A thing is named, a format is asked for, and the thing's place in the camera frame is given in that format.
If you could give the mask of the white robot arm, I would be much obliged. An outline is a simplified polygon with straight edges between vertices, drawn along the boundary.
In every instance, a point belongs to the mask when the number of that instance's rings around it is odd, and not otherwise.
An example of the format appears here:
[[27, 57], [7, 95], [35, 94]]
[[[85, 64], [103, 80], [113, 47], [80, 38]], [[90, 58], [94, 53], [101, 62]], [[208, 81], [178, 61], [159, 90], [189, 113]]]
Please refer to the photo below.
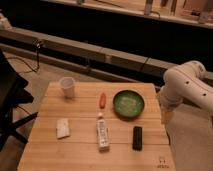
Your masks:
[[158, 92], [161, 108], [161, 123], [167, 124], [173, 110], [186, 98], [200, 108], [213, 113], [213, 87], [202, 81], [206, 69], [199, 61], [176, 65], [164, 72], [164, 85]]

